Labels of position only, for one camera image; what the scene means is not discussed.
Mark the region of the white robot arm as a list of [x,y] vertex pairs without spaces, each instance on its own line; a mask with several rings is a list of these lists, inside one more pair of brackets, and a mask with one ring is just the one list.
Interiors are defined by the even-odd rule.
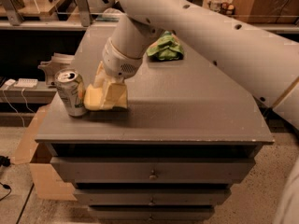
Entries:
[[95,85],[133,77],[164,31],[173,31],[264,105],[299,128],[299,43],[186,0],[120,0]]

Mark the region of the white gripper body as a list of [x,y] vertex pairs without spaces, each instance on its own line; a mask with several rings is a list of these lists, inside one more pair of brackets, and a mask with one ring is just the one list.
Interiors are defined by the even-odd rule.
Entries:
[[142,64],[142,58],[129,58],[118,51],[109,38],[104,46],[103,64],[106,73],[111,77],[133,77]]

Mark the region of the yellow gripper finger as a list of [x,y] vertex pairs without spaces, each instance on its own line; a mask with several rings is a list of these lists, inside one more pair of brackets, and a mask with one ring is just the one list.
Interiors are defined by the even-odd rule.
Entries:
[[106,79],[103,84],[101,108],[127,107],[127,86],[124,83]]
[[95,88],[102,88],[106,82],[107,82],[107,73],[105,71],[103,62],[100,62],[96,70],[93,86]]

